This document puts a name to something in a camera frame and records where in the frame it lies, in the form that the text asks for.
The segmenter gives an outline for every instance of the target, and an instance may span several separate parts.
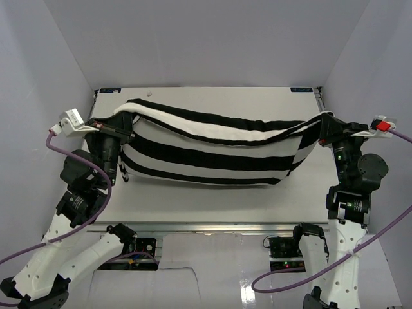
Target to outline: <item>white wall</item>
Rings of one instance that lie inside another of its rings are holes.
[[[325,84],[326,105],[337,117],[369,123],[374,115],[398,119],[412,135],[412,1],[369,3]],[[370,140],[365,152],[389,165],[373,194],[371,230],[378,231],[412,204],[412,145],[393,137]],[[381,239],[399,296],[412,308],[412,216]]]
[[[64,190],[63,156],[46,150],[62,111],[87,116],[93,92],[42,0],[0,0],[1,258],[34,245]],[[74,149],[80,140],[54,141]],[[30,255],[0,267],[12,276]]]
[[[369,0],[45,0],[93,89],[320,86]]]

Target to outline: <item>white table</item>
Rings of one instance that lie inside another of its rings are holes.
[[[314,93],[290,88],[122,88],[99,93],[92,117],[111,116],[131,98],[252,120],[307,120],[318,114]],[[329,149],[317,146],[291,176],[271,187],[228,189],[131,176],[117,184],[97,223],[325,223],[325,196],[337,183]]]

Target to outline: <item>striped cloth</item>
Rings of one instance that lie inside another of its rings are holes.
[[[124,145],[128,174],[208,185],[274,185],[315,147],[321,115],[308,121],[269,121],[199,113],[140,99],[114,113],[133,113],[134,139]]]

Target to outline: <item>red connector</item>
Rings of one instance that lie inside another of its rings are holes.
[[[377,128],[379,131],[387,132],[387,131],[391,128],[391,125],[390,125],[389,123],[385,122],[385,121],[382,121],[382,122],[380,122],[380,124],[378,124],[378,125],[376,126],[376,128]]]

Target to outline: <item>white stripe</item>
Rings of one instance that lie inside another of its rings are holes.
[[[180,118],[165,113],[163,111],[158,111],[156,109],[147,108],[137,103],[125,103],[121,105],[119,108],[116,108],[114,114],[120,111],[128,111],[130,113],[141,113],[151,118],[155,118],[165,124],[169,124],[170,126],[173,126],[176,129],[185,131],[188,134],[195,136],[204,136],[211,139],[244,140],[248,142],[255,142],[260,140],[267,140],[270,137],[277,136],[282,132],[286,131],[286,129],[273,130],[267,132],[260,132],[256,130],[248,131],[236,129],[233,127],[219,126],[216,124],[204,124],[200,122],[186,120],[184,118]]]
[[[165,182],[185,182],[185,183],[196,183],[201,185],[202,187],[210,187],[211,185],[215,185],[217,187],[261,187],[261,186],[268,186],[269,184],[267,183],[253,183],[250,185],[225,185],[225,184],[220,184],[220,183],[204,183],[204,182],[188,182],[186,180],[175,180],[175,179],[170,179],[170,178],[162,178],[162,177],[155,177],[155,176],[151,176],[151,175],[147,175],[144,173],[140,173],[135,171],[134,169],[128,167],[126,165],[126,168],[128,171],[130,171],[130,174],[133,176],[137,176],[137,177],[141,177],[141,178],[148,178],[148,179],[155,179],[155,180],[163,180]]]
[[[209,169],[192,165],[170,163],[145,156],[128,145],[123,146],[123,152],[132,161],[143,167],[188,177],[227,179],[276,178],[281,180],[288,174],[288,171],[232,171],[227,169]]]
[[[262,146],[218,145],[179,135],[143,118],[135,124],[134,130],[141,137],[163,145],[215,153],[217,155],[245,156],[248,158],[294,156],[302,139],[302,136],[294,136],[280,142]]]
[[[298,150],[294,158],[294,164],[304,160],[312,152],[312,150],[314,150],[316,145],[317,145],[317,142],[313,143],[312,145],[308,147]]]

